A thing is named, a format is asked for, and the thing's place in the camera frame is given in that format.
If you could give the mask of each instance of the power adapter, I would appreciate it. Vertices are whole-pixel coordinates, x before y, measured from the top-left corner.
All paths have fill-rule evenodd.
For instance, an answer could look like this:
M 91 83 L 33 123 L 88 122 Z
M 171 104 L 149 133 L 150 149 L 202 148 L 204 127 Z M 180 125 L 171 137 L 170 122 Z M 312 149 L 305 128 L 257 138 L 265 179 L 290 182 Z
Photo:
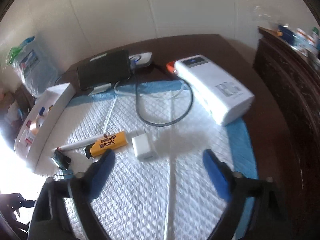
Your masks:
M 133 137 L 132 145 L 134 155 L 141 162 L 155 159 L 158 156 L 153 147 L 153 144 L 149 140 L 147 133 L 143 133 L 141 135 Z

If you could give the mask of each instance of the white cardboard box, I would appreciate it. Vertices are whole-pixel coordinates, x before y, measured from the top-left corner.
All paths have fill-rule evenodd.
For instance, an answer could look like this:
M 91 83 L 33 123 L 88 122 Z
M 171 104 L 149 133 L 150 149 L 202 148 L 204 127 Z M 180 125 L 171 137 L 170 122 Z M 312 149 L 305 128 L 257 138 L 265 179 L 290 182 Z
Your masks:
M 36 169 L 44 144 L 55 123 L 75 93 L 76 91 L 70 83 L 47 88 L 41 97 L 38 98 L 36 104 L 23 123 L 14 143 L 14 150 L 16 154 L 26 162 L 26 166 L 31 169 L 32 172 Z M 25 129 L 28 129 L 26 126 L 28 120 L 35 120 L 42 107 L 45 107 L 46 111 L 48 111 L 49 107 L 52 105 L 53 107 L 45 118 L 42 126 L 39 128 L 33 143 L 31 146 L 27 145 L 24 131 Z

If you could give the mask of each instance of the dark wooden dresser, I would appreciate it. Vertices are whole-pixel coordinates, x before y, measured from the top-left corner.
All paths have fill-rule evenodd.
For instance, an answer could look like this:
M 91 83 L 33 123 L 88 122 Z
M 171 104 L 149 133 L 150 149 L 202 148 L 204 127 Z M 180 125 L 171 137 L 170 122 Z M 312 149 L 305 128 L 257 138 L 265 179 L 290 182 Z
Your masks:
M 320 221 L 320 72 L 272 31 L 259 28 L 259 32 L 263 37 L 253 68 L 271 91 L 290 130 L 294 155 L 283 152 L 277 158 L 288 212 L 300 235 Z

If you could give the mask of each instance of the charging cable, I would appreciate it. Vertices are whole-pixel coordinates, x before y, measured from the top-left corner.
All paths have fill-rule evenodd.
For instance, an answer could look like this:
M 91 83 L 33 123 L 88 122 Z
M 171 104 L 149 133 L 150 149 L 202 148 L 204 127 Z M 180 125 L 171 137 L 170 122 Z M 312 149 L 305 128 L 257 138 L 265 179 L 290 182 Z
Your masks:
M 132 61 L 131 61 L 131 64 L 134 66 L 134 65 L 136 64 L 136 62 L 135 62 L 134 60 L 132 60 Z M 166 73 L 161 67 L 158 67 L 158 66 L 157 66 L 157 69 L 158 69 L 160 72 L 162 72 L 163 74 L 165 74 L 166 76 L 169 76 L 170 78 L 172 78 L 172 76 L 169 75 L 169 73 Z M 183 88 L 184 88 L 184 86 L 186 86 L 186 87 L 189 89 L 189 91 L 190 91 L 190 103 L 189 103 L 189 105 L 188 105 L 187 110 L 186 110 L 186 111 L 184 112 L 184 114 L 181 115 L 179 118 L 177 118 L 177 119 L 175 119 L 175 120 L 173 120 L 173 121 L 171 121 L 171 122 L 167 122 L 167 123 L 152 123 L 152 122 L 149 122 L 149 121 L 145 120 L 145 119 L 141 116 L 140 111 L 139 111 L 139 99 L 140 99 L 140 95 L 139 95 L 139 93 L 138 93 L 138 85 L 139 85 L 139 83 L 138 83 L 137 75 L 136 75 L 135 73 L 134 73 L 134 77 L 135 77 L 135 81 L 136 81 L 136 87 L 135 87 L 135 89 L 136 89 L 136 91 L 135 91 L 135 92 L 136 92 L 136 93 L 135 93 L 135 95 L 136 95 L 136 112 L 137 112 L 137 115 L 138 115 L 138 117 L 140 118 L 141 121 L 143 121 L 144 123 L 146 123 L 146 124 L 148 124 L 148 125 L 151 125 L 151 126 L 155 126 L 155 127 L 165 127 L 165 126 L 170 126 L 170 125 L 173 125 L 173 124 L 181 121 L 183 118 L 185 118 L 185 117 L 187 116 L 187 114 L 189 114 L 189 112 L 190 112 L 190 110 L 191 110 L 191 108 L 192 108 L 193 99 L 194 99 L 194 98 L 193 98 L 192 88 L 191 88 L 191 86 L 189 85 L 189 83 L 188 83 L 187 81 L 185 81 L 185 80 L 182 79 L 182 78 L 177 77 L 177 78 L 179 78 L 179 80 L 180 80 L 181 82 L 184 83 L 184 85 L 181 85 L 180 90 L 182 91 Z
M 179 89 L 179 91 L 177 93 L 175 93 L 173 96 L 168 96 L 168 97 L 158 97 L 158 96 L 155 96 L 155 95 L 151 95 L 151 94 L 143 94 L 144 96 L 147 96 L 147 97 L 150 97 L 150 98 L 156 98 L 156 99 L 172 99 L 172 98 L 175 98 L 177 97 L 178 95 L 180 95 L 180 93 L 183 91 L 184 87 L 185 87 L 185 82 L 183 80 L 180 80 L 181 81 L 181 88 Z M 125 91 L 119 91 L 117 88 L 118 88 L 118 85 L 121 81 L 118 81 L 116 84 L 115 84 L 115 87 L 114 87 L 114 90 L 115 90 L 115 93 L 117 95 L 123 95 L 123 96 L 133 96 L 135 97 L 136 94 L 135 93 L 131 93 L 131 92 L 125 92 Z

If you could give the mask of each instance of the white box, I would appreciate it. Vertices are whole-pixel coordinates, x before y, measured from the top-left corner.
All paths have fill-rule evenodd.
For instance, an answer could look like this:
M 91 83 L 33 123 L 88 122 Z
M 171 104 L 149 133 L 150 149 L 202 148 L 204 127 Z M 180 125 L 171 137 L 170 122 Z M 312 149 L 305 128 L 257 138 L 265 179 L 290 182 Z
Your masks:
M 41 97 L 37 99 L 36 104 L 33 106 L 23 123 L 14 143 L 14 150 L 16 154 L 26 162 L 26 166 L 31 169 L 32 172 L 36 169 L 44 144 L 47 141 L 52 128 L 75 93 L 76 91 L 70 83 L 47 88 Z M 48 111 L 49 107 L 52 105 L 53 107 L 39 128 L 33 143 L 31 146 L 28 146 L 25 142 L 26 135 L 24 133 L 25 129 L 28 129 L 26 126 L 28 120 L 35 120 L 42 107 L 45 107 L 46 111 Z
M 174 68 L 192 86 L 195 97 L 217 124 L 227 125 L 249 110 L 254 95 L 206 57 L 196 55 L 177 60 Z

